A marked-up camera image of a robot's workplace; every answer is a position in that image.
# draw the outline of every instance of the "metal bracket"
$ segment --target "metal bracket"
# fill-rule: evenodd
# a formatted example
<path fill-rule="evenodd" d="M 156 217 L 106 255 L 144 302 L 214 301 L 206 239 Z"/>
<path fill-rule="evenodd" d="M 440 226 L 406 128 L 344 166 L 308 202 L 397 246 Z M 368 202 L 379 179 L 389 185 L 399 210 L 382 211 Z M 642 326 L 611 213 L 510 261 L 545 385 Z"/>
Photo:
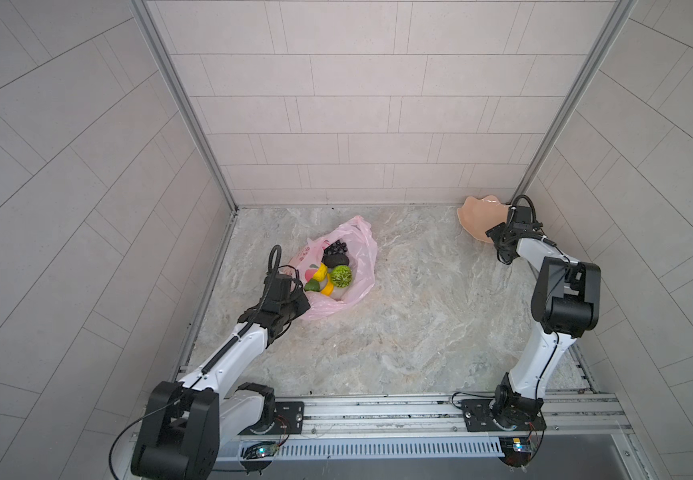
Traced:
<path fill-rule="evenodd" d="M 272 428 L 263 434 L 257 434 L 245 428 L 240 435 L 300 435 L 303 431 L 303 402 L 276 402 L 274 404 L 274 416 L 281 416 L 288 422 L 288 428 L 283 429 L 280 422 L 274 422 Z"/>
<path fill-rule="evenodd" d="M 489 399 L 466 399 L 461 400 L 461 410 L 464 412 L 464 423 L 466 424 L 467 432 L 504 432 L 499 427 L 493 418 L 493 412 L 490 409 Z M 546 422 L 543 420 L 543 415 L 539 412 L 538 416 L 533 420 L 533 430 L 541 431 L 546 429 Z M 517 426 L 513 432 L 529 432 L 531 430 L 527 422 L 524 426 Z"/>

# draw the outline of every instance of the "yellow fruit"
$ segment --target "yellow fruit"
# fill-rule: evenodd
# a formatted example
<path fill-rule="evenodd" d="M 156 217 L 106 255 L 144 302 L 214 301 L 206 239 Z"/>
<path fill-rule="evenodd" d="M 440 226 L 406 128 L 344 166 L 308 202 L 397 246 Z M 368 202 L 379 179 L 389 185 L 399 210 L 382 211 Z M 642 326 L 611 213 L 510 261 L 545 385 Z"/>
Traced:
<path fill-rule="evenodd" d="M 312 275 L 313 280 L 317 280 L 318 282 L 322 282 L 325 279 L 325 275 L 328 274 L 328 267 L 325 266 L 325 264 L 320 264 L 320 269 L 317 270 L 317 273 Z"/>
<path fill-rule="evenodd" d="M 330 296 L 330 294 L 333 293 L 333 287 L 335 287 L 335 285 L 333 285 L 333 283 L 330 281 L 330 274 L 328 274 L 328 284 L 325 285 L 325 288 L 320 290 L 320 293 L 322 293 L 322 295 Z"/>

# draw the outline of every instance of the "plastic bag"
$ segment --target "plastic bag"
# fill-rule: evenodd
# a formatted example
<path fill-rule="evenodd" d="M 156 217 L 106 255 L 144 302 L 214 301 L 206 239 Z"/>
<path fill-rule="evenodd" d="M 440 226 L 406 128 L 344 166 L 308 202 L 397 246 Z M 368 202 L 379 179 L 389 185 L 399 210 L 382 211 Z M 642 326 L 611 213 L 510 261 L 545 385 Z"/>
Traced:
<path fill-rule="evenodd" d="M 318 320 L 348 309 L 362 300 L 375 285 L 375 258 L 379 253 L 379 246 L 373 240 L 370 224 L 359 215 L 317 240 L 306 239 L 306 246 L 289 264 L 299 271 L 303 280 L 307 270 L 316 270 L 320 266 L 322 251 L 336 240 L 346 243 L 349 248 L 346 255 L 349 257 L 351 284 L 341 300 L 319 292 L 306 292 L 306 298 L 312 307 L 299 317 L 302 320 Z"/>

